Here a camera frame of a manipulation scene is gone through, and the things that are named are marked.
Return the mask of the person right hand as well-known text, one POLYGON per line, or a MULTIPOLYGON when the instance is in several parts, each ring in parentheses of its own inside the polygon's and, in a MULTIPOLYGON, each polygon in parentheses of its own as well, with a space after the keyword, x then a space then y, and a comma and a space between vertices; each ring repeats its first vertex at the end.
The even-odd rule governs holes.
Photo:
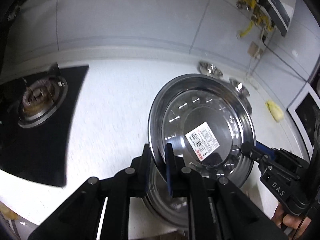
POLYGON ((280 227, 281 224, 284 224, 288 228, 293 229, 293 231, 288 235, 288 239, 299 239, 311 222, 309 217, 303 219, 303 217, 286 214, 281 204, 278 204, 271 220, 278 227, 280 227))

